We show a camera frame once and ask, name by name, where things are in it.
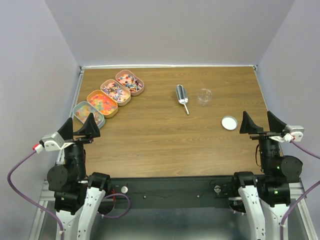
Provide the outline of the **grey candy tray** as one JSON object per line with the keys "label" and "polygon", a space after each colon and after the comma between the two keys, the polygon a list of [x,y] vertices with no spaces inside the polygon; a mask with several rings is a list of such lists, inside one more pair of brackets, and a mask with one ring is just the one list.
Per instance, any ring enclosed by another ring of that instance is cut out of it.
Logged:
{"label": "grey candy tray", "polygon": [[92,113],[99,129],[101,129],[106,122],[105,117],[87,101],[82,101],[75,105],[72,113],[83,124]]}

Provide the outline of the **clear plastic cup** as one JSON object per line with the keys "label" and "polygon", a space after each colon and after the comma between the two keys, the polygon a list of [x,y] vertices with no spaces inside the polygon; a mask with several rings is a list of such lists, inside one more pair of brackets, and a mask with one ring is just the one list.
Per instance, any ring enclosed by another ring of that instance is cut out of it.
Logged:
{"label": "clear plastic cup", "polygon": [[213,93],[208,88],[202,88],[197,93],[197,103],[200,106],[208,106],[212,101]]}

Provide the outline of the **metal scoop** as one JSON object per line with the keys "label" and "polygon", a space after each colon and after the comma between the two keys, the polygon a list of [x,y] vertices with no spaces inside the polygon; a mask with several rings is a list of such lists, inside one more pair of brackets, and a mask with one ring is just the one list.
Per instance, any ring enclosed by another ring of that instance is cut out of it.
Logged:
{"label": "metal scoop", "polygon": [[185,110],[186,110],[186,114],[189,116],[190,115],[190,112],[188,110],[188,107],[187,107],[187,103],[188,103],[188,94],[186,92],[186,89],[184,88],[183,85],[181,84],[178,84],[176,87],[175,87],[175,91],[176,91],[176,95],[177,95],[177,99],[178,99],[178,102],[184,106]]}

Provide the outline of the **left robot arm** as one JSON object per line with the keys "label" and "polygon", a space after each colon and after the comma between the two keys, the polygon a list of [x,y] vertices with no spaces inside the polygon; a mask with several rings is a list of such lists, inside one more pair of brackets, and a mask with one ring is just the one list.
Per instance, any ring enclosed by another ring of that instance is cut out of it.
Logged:
{"label": "left robot arm", "polygon": [[97,172],[86,175],[84,145],[91,144],[100,135],[94,115],[90,113],[79,130],[73,131],[73,119],[70,117],[57,132],[43,137],[47,152],[64,152],[64,163],[53,166],[46,177],[48,189],[55,198],[58,240],[75,240],[81,235],[78,226],[88,189],[93,188],[101,198],[110,194],[109,175]]}

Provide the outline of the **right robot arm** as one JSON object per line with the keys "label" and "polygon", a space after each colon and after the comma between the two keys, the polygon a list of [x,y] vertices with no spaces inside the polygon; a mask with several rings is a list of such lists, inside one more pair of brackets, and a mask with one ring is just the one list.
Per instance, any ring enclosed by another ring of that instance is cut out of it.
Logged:
{"label": "right robot arm", "polygon": [[267,118],[269,130],[265,131],[243,112],[239,132],[258,141],[256,155],[263,176],[235,172],[230,191],[241,197],[252,240],[284,240],[288,238],[285,213],[291,204],[290,184],[299,182],[303,163],[295,156],[281,155],[280,144],[300,142],[304,128],[284,123],[271,111]]}

